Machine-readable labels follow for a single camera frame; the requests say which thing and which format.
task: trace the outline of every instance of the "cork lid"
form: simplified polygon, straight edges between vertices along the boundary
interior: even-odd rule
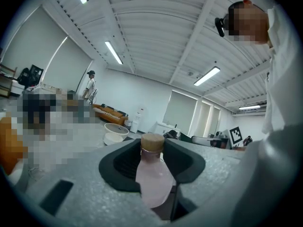
[[[164,137],[159,134],[143,134],[141,137],[141,147],[151,152],[162,151],[164,140]]]

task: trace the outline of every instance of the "pink bottle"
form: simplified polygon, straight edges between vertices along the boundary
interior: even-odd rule
[[[160,159],[164,137],[144,134],[141,138],[141,161],[137,168],[136,182],[141,187],[141,197],[149,208],[160,206],[168,198],[174,178],[165,162]]]

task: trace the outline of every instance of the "black slot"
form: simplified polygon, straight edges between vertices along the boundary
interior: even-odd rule
[[[51,215],[55,215],[74,184],[60,180],[40,203],[40,207]]]

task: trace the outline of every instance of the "person in white shirt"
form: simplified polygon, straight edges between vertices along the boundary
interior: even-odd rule
[[[87,82],[86,88],[84,89],[82,95],[82,99],[86,101],[93,89],[95,88],[95,72],[93,70],[90,70],[87,74],[89,75],[89,81]]]
[[[303,50],[295,27],[280,5],[264,12],[250,0],[232,4],[224,18],[216,18],[221,37],[268,44],[271,54],[266,79],[267,109],[263,133],[303,123]]]

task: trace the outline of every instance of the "white sleeve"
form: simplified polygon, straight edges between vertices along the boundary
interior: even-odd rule
[[[93,84],[93,82],[91,80],[88,81],[86,88],[89,90],[91,88],[91,85]]]

